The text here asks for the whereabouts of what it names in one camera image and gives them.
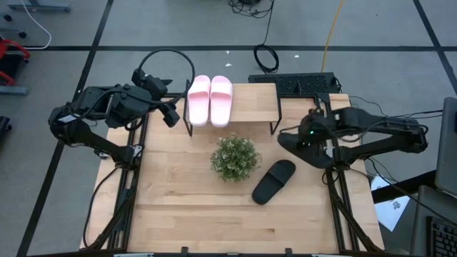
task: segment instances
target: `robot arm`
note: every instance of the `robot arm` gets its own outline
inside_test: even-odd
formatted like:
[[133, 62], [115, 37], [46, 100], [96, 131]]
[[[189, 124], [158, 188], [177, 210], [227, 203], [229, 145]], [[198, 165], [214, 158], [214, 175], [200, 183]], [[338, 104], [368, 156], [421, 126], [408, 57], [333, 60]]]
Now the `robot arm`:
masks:
[[[166, 86], [172, 80], [161, 80], [146, 75], [141, 69], [145, 60], [160, 51], [172, 51], [182, 55], [191, 65], [192, 79], [186, 82], [186, 90], [170, 101], [161, 101], [168, 89]], [[139, 118], [144, 118], [148, 112], [158, 109], [164, 115], [164, 122], [173, 127], [179, 121], [175, 103], [187, 94], [195, 77], [195, 68], [191, 60], [180, 51], [161, 49], [148, 54], [132, 75], [135, 86], [88, 87], [72, 103], [55, 108], [48, 120], [52, 134], [68, 146], [85, 145], [95, 150], [99, 156], [111, 156], [116, 165], [132, 167], [136, 157], [136, 146], [117, 146], [116, 144], [94, 134], [84, 119], [91, 121], [105, 120], [109, 128], [125, 126]]]
[[[337, 146], [325, 151], [326, 140], [366, 132], [377, 132], [391, 137], [361, 146]], [[348, 169], [358, 158], [367, 159], [373, 155], [390, 151], [420, 153], [427, 148], [427, 128], [414, 119], [374, 116], [357, 108], [344, 108], [324, 116], [321, 109], [311, 109], [298, 127], [297, 134], [281, 133], [278, 142], [287, 150], [316, 168]]]

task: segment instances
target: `computer keyboard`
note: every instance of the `computer keyboard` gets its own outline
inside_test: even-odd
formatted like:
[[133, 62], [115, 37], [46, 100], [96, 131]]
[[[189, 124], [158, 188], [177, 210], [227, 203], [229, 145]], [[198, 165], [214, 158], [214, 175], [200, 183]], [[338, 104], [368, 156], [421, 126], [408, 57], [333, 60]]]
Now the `computer keyboard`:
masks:
[[333, 73], [250, 75], [249, 83], [276, 83], [280, 96], [314, 96], [339, 93]]
[[457, 228], [435, 217], [427, 217], [428, 255], [457, 257]]

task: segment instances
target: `wooden tabletop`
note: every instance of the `wooden tabletop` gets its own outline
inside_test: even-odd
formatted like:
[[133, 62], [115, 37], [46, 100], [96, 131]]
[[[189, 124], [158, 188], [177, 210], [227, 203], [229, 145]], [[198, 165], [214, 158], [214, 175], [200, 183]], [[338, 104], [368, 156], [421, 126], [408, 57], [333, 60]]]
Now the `wooden tabletop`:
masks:
[[[345, 94], [331, 95], [332, 109], [349, 106]], [[295, 126], [314, 108], [312, 99], [281, 99], [279, 129]], [[184, 101], [177, 109], [182, 114]], [[309, 166], [279, 146], [263, 123], [232, 123], [226, 128], [206, 126], [189, 137], [183, 121], [168, 128], [159, 112], [150, 114], [139, 188], [129, 239], [129, 252], [192, 253], [338, 253], [328, 188], [323, 170]], [[241, 183], [224, 183], [211, 170], [210, 155], [219, 138], [237, 133], [250, 138], [261, 154], [260, 169]], [[127, 131], [110, 129], [108, 140], [125, 145]], [[281, 159], [296, 164], [296, 172], [265, 206], [251, 199], [265, 172]], [[112, 170], [101, 161], [99, 181]], [[363, 161], [352, 166], [365, 172]], [[119, 186], [118, 172], [99, 190], [88, 227], [92, 242], [113, 214]], [[373, 242], [383, 248], [368, 180], [346, 172], [354, 218]], [[347, 223], [341, 215], [345, 243], [350, 247]]]

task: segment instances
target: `black slipper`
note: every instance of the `black slipper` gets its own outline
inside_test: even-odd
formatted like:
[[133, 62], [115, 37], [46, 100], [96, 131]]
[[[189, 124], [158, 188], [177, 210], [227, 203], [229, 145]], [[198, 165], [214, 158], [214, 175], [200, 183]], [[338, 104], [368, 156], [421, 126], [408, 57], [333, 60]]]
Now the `black slipper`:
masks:
[[286, 185], [294, 172], [295, 164], [291, 161], [277, 161], [265, 176], [263, 176], [256, 189], [252, 192], [252, 199], [256, 203], [264, 205]]

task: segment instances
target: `potted plant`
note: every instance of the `potted plant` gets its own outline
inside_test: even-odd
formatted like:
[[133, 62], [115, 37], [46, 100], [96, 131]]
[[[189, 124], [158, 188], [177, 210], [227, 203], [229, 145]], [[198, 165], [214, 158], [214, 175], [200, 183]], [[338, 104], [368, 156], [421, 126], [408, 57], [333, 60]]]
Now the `potted plant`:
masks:
[[258, 169], [258, 152], [248, 139], [232, 134], [220, 138], [219, 149], [211, 154], [211, 167], [225, 182], [247, 179]]

